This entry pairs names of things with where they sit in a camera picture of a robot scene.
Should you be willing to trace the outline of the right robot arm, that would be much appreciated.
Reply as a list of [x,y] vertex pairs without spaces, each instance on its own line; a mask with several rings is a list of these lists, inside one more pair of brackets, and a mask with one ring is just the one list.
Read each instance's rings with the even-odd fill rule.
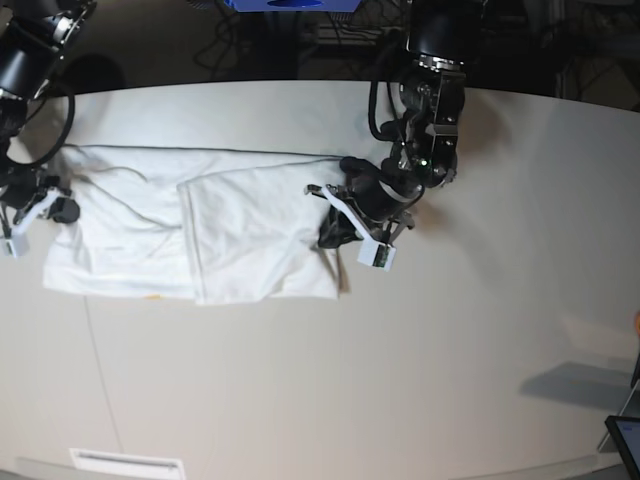
[[[76,103],[72,90],[56,78],[66,50],[96,8],[94,1],[3,1],[11,16],[1,30],[1,208],[16,212],[15,226],[33,214],[60,224],[80,217],[72,191],[46,165],[65,144]],[[35,116],[30,104],[45,105],[50,95],[67,98],[67,114],[58,138],[40,158],[19,163],[10,158],[12,139]]]

